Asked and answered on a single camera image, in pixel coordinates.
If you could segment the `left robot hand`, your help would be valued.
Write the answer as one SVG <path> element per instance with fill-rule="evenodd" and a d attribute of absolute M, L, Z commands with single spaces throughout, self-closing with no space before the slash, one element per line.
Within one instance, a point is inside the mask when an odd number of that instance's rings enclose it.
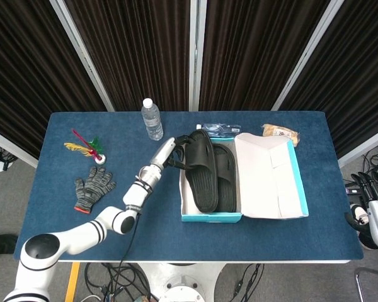
<path fill-rule="evenodd" d="M 183 162 L 185 157 L 184 145 L 189 142 L 188 135 L 167 139 L 157 150 L 151 159 L 151 165 L 155 165 L 161 170 L 170 166 L 187 170 L 189 167 Z"/>

